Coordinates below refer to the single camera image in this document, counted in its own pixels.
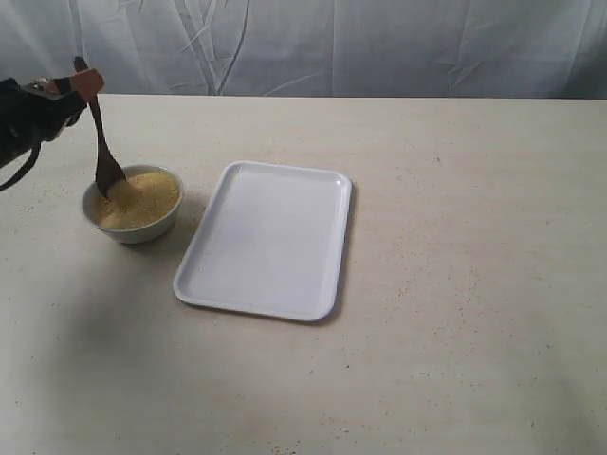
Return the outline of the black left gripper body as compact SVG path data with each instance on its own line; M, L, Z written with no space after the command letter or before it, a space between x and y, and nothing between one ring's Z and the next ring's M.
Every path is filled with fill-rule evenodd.
M49 142L80 117L86 103L68 78L20 84L1 81L1 167Z

